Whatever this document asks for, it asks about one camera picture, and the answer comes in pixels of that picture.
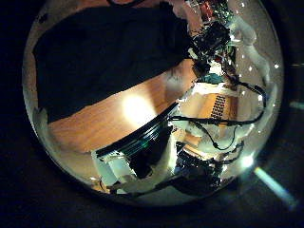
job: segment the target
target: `dark fabric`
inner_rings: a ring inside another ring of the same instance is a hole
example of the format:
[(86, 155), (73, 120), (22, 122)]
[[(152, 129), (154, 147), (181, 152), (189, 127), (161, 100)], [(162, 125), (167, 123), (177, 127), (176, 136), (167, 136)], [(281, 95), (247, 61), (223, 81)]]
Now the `dark fabric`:
[(161, 9), (94, 8), (38, 41), (39, 106), (54, 122), (176, 66), (187, 57), (186, 21)]

